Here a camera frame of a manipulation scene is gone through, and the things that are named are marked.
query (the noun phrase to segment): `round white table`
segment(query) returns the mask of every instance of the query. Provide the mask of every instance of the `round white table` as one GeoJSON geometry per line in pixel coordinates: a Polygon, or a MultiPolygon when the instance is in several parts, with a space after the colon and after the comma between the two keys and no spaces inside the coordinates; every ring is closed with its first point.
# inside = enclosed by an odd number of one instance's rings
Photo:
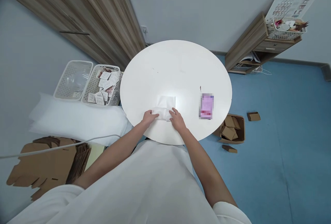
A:
{"type": "MultiPolygon", "coordinates": [[[[125,69],[120,96],[133,126],[142,120],[145,111],[156,106],[158,95],[176,97],[176,109],[186,127],[201,140],[227,116],[232,87],[228,72],[212,52],[189,41],[168,40],[139,52],[125,69]],[[202,93],[214,95],[211,120],[199,119],[202,93]]],[[[155,120],[144,135],[163,144],[184,144],[170,121],[155,120]]]]}

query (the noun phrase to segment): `baseboard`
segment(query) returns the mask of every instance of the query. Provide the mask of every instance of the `baseboard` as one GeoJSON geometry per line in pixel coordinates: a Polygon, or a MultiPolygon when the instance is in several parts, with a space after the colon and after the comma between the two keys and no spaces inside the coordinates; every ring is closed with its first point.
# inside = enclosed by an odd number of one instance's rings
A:
{"type": "MultiPolygon", "coordinates": [[[[215,55],[225,56],[227,54],[226,52],[213,51],[213,50],[210,50],[210,51],[215,55]]],[[[319,67],[322,70],[324,80],[327,82],[331,82],[331,67],[328,63],[319,63],[319,62],[302,61],[302,60],[290,60],[290,59],[279,59],[279,58],[273,58],[270,61],[278,62],[278,63],[310,65],[310,66],[319,67]]]]}

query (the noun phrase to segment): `electrical socket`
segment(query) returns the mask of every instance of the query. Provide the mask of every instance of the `electrical socket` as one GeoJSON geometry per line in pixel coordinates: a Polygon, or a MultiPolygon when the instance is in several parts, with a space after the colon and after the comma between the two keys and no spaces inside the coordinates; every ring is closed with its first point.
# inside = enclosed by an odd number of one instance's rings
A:
{"type": "Polygon", "coordinates": [[[147,27],[146,26],[140,26],[141,27],[141,31],[143,33],[148,33],[147,27]]]}

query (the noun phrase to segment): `white shirt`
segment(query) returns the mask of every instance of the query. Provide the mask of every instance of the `white shirt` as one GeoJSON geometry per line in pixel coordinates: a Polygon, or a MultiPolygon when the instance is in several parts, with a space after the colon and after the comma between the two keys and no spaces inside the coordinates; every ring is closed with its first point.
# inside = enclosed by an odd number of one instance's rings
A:
{"type": "Polygon", "coordinates": [[[9,222],[13,223],[251,222],[232,204],[210,207],[183,146],[145,141],[86,190],[76,185],[51,189],[9,222]]]}

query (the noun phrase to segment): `cardboard box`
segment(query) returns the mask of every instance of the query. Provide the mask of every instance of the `cardboard box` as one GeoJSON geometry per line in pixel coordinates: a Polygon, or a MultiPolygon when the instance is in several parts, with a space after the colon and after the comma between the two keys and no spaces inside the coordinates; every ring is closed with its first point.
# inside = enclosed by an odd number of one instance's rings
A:
{"type": "Polygon", "coordinates": [[[235,117],[232,116],[232,121],[234,123],[234,128],[237,129],[237,130],[239,130],[240,129],[240,125],[239,125],[239,122],[238,122],[237,118],[235,118],[235,117]]]}
{"type": "Polygon", "coordinates": [[[225,126],[227,126],[228,128],[234,128],[234,123],[233,123],[233,120],[232,120],[232,117],[227,115],[225,117],[225,120],[224,120],[224,123],[225,123],[225,126]]]}
{"type": "Polygon", "coordinates": [[[251,113],[247,113],[247,117],[249,121],[260,121],[260,115],[258,112],[251,112],[251,113]]]}
{"type": "Polygon", "coordinates": [[[221,129],[221,135],[227,138],[228,140],[233,140],[233,137],[236,135],[234,128],[233,130],[227,126],[223,126],[221,129]]]}
{"type": "MultiPolygon", "coordinates": [[[[222,137],[221,140],[219,140],[219,142],[222,143],[228,143],[228,144],[241,144],[244,143],[245,140],[245,120],[244,117],[240,116],[240,115],[235,115],[235,114],[228,114],[228,116],[234,117],[237,119],[238,124],[240,129],[236,130],[237,136],[238,138],[233,139],[233,140],[229,140],[225,137],[222,137]]],[[[215,130],[215,132],[213,132],[214,135],[221,137],[221,126],[219,128],[217,128],[215,130]]]]}
{"type": "MultiPolygon", "coordinates": [[[[26,144],[21,153],[40,151],[77,142],[73,139],[49,136],[26,144]]],[[[86,165],[89,152],[90,148],[86,143],[83,143],[65,149],[19,157],[20,162],[11,171],[7,185],[39,187],[39,190],[31,196],[32,200],[35,201],[50,189],[66,184],[69,175],[77,178],[78,174],[83,172],[82,167],[84,164],[86,165]]]]}
{"type": "Polygon", "coordinates": [[[228,152],[231,152],[231,153],[238,153],[237,149],[234,149],[233,147],[228,146],[228,145],[222,145],[222,148],[224,150],[227,150],[228,152]]]}

